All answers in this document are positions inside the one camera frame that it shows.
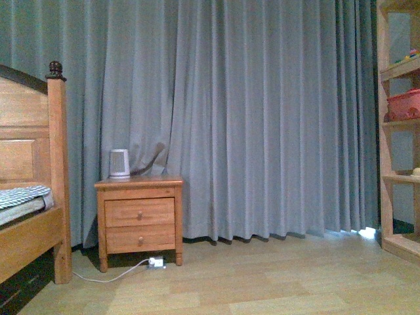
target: space heater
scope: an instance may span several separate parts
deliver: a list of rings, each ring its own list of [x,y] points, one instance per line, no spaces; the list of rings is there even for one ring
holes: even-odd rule
[[[128,179],[130,177],[129,151],[114,149],[110,151],[110,179]]]

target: power strip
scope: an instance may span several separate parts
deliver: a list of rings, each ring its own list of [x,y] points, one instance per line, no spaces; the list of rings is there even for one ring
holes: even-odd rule
[[[166,269],[166,264],[163,260],[163,256],[150,257],[147,269]]]

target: white cable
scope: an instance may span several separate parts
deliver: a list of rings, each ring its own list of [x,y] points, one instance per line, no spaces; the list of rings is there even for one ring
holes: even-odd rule
[[[144,262],[146,262],[146,261],[149,261],[149,259],[144,259],[143,261],[140,261],[140,262],[139,262],[138,264],[136,264],[135,266],[131,267],[131,268],[130,268],[130,269],[128,269],[127,271],[125,271],[125,272],[123,272],[122,274],[120,274],[118,277],[116,277],[116,278],[114,278],[114,279],[111,279],[111,280],[95,280],[95,279],[87,279],[87,278],[85,278],[85,277],[83,277],[83,276],[81,276],[81,275],[79,275],[79,274],[76,274],[75,272],[73,272],[73,273],[74,273],[76,276],[78,276],[78,277],[82,278],[83,280],[86,280],[86,281],[92,281],[92,282],[99,282],[99,283],[105,284],[105,283],[107,283],[107,282],[112,282],[112,281],[115,281],[115,280],[117,280],[118,278],[120,278],[120,277],[124,276],[125,274],[128,274],[130,271],[134,270],[135,268],[137,268],[138,266],[140,266],[142,263],[144,263]]]

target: nightstand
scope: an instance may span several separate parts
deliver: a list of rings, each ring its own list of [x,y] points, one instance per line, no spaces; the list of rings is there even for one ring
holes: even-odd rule
[[[100,271],[108,255],[174,249],[182,265],[182,183],[180,177],[106,179],[98,196]]]

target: wooden floor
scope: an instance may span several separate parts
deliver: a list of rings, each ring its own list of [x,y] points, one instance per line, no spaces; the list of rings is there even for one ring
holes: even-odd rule
[[[73,269],[106,280],[141,258],[114,255],[101,274],[95,251],[76,251]],[[351,233],[185,243],[181,267],[50,283],[20,314],[420,314],[420,266]]]

